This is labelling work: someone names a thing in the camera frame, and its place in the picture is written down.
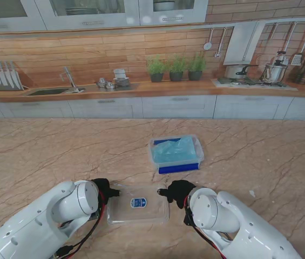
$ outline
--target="upper cabinet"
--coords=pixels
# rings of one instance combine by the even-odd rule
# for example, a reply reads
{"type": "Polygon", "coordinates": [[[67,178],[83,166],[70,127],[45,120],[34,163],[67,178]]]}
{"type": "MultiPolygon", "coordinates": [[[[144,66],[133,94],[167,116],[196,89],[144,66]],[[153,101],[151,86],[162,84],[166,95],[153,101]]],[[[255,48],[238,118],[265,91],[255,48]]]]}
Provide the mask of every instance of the upper cabinet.
{"type": "Polygon", "coordinates": [[[203,23],[208,0],[139,0],[140,25],[203,23]]]}
{"type": "Polygon", "coordinates": [[[48,30],[138,26],[138,0],[35,0],[48,30]]]}
{"type": "Polygon", "coordinates": [[[46,30],[33,0],[0,0],[0,32],[46,30]]]}
{"type": "Polygon", "coordinates": [[[203,23],[208,0],[0,0],[0,32],[203,23]]]}

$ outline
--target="plant pot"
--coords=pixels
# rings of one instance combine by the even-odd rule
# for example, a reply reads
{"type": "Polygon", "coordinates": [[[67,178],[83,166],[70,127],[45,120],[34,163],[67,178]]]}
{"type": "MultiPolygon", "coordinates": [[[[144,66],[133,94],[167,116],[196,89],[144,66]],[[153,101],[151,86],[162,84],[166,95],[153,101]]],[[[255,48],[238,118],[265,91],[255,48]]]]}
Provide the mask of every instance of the plant pot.
{"type": "Polygon", "coordinates": [[[173,81],[173,82],[181,81],[183,74],[184,74],[183,72],[170,72],[169,73],[170,81],[173,81]]]}
{"type": "Polygon", "coordinates": [[[190,81],[199,81],[202,75],[202,71],[189,71],[188,78],[190,81]]]}
{"type": "Polygon", "coordinates": [[[151,82],[159,83],[163,79],[163,73],[150,74],[151,82]]]}

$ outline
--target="blue label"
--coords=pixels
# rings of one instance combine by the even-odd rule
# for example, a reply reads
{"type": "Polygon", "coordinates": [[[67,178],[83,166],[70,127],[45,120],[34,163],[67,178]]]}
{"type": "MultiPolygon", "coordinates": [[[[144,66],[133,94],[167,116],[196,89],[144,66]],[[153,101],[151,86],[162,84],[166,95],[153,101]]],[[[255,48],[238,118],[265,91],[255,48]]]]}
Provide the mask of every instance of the blue label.
{"type": "Polygon", "coordinates": [[[131,200],[132,208],[144,208],[146,207],[146,199],[145,198],[133,198],[131,200]]]}

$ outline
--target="gas burner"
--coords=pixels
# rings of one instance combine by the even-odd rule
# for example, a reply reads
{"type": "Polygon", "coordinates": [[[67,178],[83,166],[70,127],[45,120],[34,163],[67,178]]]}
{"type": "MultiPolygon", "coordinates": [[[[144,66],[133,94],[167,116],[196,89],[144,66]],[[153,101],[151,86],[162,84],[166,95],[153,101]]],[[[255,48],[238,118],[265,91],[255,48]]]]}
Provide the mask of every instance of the gas burner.
{"type": "Polygon", "coordinates": [[[218,78],[212,79],[216,87],[231,87],[231,88],[263,88],[263,89],[283,89],[297,91],[296,88],[290,87],[282,82],[269,83],[254,78],[218,78]]]}

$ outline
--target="plastic storage box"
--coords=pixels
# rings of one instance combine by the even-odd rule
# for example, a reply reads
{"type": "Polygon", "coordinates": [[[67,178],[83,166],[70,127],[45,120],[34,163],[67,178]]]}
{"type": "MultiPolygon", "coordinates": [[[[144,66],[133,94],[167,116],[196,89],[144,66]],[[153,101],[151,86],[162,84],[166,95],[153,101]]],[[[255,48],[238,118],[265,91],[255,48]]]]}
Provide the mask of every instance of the plastic storage box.
{"type": "Polygon", "coordinates": [[[113,188],[120,190],[120,196],[109,199],[108,224],[165,223],[169,220],[167,198],[157,193],[158,189],[165,189],[165,185],[114,185],[113,188]]]}
{"type": "Polygon", "coordinates": [[[200,141],[196,137],[196,135],[180,135],[180,136],[151,139],[148,143],[148,152],[149,152],[150,160],[154,163],[159,174],[197,170],[197,169],[199,169],[200,162],[202,160],[204,160],[204,152],[202,151],[200,141]],[[152,148],[155,145],[165,142],[165,141],[179,141],[182,137],[192,137],[195,153],[197,156],[196,159],[175,161],[175,162],[166,162],[166,163],[157,163],[157,162],[153,161],[152,148]]]}

